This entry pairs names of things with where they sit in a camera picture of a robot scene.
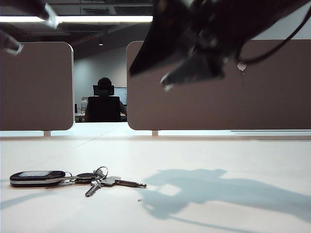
person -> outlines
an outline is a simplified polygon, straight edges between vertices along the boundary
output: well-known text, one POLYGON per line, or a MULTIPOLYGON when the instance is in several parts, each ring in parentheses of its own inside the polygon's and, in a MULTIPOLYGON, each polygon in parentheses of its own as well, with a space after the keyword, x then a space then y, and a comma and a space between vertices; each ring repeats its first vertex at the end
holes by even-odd
MULTIPOLYGON (((97 85, 100 89, 108 89, 112 82, 109 78, 103 77, 98 80, 97 85)), ((127 110, 124 104, 120 101, 120 112, 127 116, 127 110)), ((85 121, 89 121, 89 108, 86 106, 86 112, 85 112, 85 121)))

office desk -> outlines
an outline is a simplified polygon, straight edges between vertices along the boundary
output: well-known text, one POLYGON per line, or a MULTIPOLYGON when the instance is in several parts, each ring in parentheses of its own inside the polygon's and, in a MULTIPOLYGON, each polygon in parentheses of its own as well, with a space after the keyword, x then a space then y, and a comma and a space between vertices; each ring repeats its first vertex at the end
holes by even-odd
MULTIPOLYGON (((126 115, 123 113, 120 113, 121 120, 124 121, 126 119, 126 115)), ((85 121, 85 114, 84 113, 75 113, 75 122, 84 122, 85 121)))
POLYGON ((311 232, 310 136, 188 133, 80 123, 51 137, 1 138, 1 232, 311 232), (75 175, 100 166, 148 187, 103 187, 86 198, 89 185, 8 181, 25 170, 75 175))

black robotic arm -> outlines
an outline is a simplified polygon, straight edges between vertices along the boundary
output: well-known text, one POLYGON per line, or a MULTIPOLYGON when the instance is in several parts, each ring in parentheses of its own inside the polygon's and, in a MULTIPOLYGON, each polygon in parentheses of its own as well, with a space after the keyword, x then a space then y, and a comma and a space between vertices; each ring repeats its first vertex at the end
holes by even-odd
MULTIPOLYGON (((223 78, 223 65, 233 57, 242 61, 243 45, 310 0, 155 0, 154 19, 144 44, 132 63, 132 75, 165 61, 184 59, 162 78, 173 84, 223 78)), ((307 22, 303 22, 280 46, 246 63, 261 61, 281 48, 307 22)))

ceiling light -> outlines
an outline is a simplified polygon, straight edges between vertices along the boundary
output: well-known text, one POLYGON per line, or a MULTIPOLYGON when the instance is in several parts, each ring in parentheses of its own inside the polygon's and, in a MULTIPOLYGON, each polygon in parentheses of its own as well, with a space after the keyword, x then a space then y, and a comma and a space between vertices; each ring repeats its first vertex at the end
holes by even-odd
POLYGON ((35 16, 0 16, 0 22, 43 22, 43 19, 35 16))
MULTIPOLYGON (((59 22, 151 22, 152 16, 57 16, 59 22)), ((0 22, 42 22, 38 17, 0 16, 0 22)))

black chair headrest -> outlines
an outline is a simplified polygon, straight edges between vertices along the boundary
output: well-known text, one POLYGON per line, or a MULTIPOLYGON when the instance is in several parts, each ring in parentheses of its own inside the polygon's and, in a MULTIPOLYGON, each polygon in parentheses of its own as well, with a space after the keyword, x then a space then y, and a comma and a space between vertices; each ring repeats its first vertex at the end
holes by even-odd
POLYGON ((93 85, 93 90, 95 96, 113 96, 115 94, 115 87, 113 85, 106 88, 93 85))

